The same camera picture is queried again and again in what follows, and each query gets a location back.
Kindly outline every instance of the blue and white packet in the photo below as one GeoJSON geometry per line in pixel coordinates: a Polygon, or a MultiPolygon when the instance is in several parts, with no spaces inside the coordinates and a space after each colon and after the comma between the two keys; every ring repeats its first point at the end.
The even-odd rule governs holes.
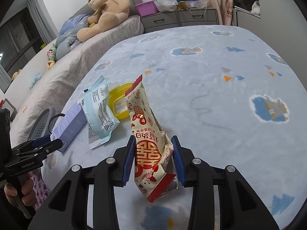
{"type": "Polygon", "coordinates": [[[88,121],[88,143],[91,149],[109,141],[112,131],[119,124],[108,104],[108,84],[105,78],[100,76],[85,92],[81,101],[88,121]]]}

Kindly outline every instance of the purple box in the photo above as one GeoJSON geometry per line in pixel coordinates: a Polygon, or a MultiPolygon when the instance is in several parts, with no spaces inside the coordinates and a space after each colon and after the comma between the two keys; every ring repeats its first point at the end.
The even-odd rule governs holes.
{"type": "Polygon", "coordinates": [[[63,147],[59,151],[64,152],[86,123],[87,120],[82,107],[75,103],[56,126],[50,139],[51,141],[61,139],[63,147]]]}
{"type": "Polygon", "coordinates": [[[156,5],[154,4],[154,1],[140,3],[137,4],[135,7],[139,12],[140,16],[154,15],[159,12],[156,5]]]}

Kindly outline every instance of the human hand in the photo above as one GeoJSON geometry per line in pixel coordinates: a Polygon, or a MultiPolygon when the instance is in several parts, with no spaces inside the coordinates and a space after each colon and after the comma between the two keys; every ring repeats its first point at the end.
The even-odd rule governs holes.
{"type": "MultiPolygon", "coordinates": [[[[36,196],[35,196],[35,192],[33,190],[33,185],[34,182],[31,179],[32,177],[32,172],[28,172],[27,173],[27,177],[28,179],[26,180],[26,182],[24,183],[24,185],[21,188],[21,191],[24,195],[24,197],[22,197],[22,203],[25,206],[34,206],[37,203],[36,200],[36,196]]],[[[14,200],[14,197],[17,196],[17,190],[16,188],[14,188],[13,186],[6,184],[4,187],[4,193],[7,197],[7,200],[9,201],[9,203],[15,207],[17,207],[17,203],[14,200]]]]}

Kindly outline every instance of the curtain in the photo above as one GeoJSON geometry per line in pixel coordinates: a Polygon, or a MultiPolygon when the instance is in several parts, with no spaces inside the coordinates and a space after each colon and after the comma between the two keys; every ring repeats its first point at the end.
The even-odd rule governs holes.
{"type": "Polygon", "coordinates": [[[5,93],[9,85],[11,84],[12,79],[4,70],[2,65],[0,64],[0,89],[5,93]]]}
{"type": "Polygon", "coordinates": [[[48,27],[46,26],[44,22],[45,20],[43,17],[43,13],[40,9],[40,6],[37,0],[28,0],[27,7],[30,11],[30,15],[35,23],[35,26],[42,40],[46,44],[53,41],[54,37],[52,36],[52,33],[50,32],[50,30],[48,29],[48,27]]]}

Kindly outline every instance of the beige teddy bear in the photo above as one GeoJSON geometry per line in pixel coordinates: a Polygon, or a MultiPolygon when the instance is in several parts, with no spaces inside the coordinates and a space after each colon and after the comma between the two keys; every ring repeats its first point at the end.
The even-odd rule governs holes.
{"type": "Polygon", "coordinates": [[[88,0],[88,5],[96,12],[87,20],[93,27],[82,28],[77,38],[84,42],[93,36],[118,26],[129,16],[129,0],[88,0]]]}

